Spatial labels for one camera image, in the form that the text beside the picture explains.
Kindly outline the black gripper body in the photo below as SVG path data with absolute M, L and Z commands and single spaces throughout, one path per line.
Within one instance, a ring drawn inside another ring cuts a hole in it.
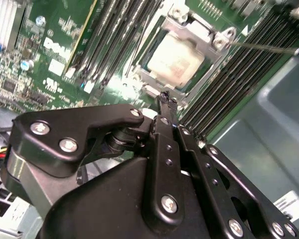
M 214 216 L 202 211 L 192 179 L 181 177 L 185 215 L 165 235 L 142 217 L 148 161 L 128 160 L 62 196 L 48 212 L 39 239 L 227 239 Z

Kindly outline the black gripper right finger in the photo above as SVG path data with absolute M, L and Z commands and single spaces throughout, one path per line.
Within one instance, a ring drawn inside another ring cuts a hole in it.
M 299 239 L 294 224 L 214 145 L 200 149 L 169 112 L 212 239 Z

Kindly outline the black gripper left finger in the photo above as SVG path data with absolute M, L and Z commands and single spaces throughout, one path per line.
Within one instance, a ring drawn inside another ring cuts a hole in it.
M 148 118 L 129 104 L 29 112 L 18 116 L 5 160 L 9 190 L 43 219 L 65 194 L 138 157 L 148 161 L 142 217 L 150 226 L 184 219 L 179 146 L 167 92 Z

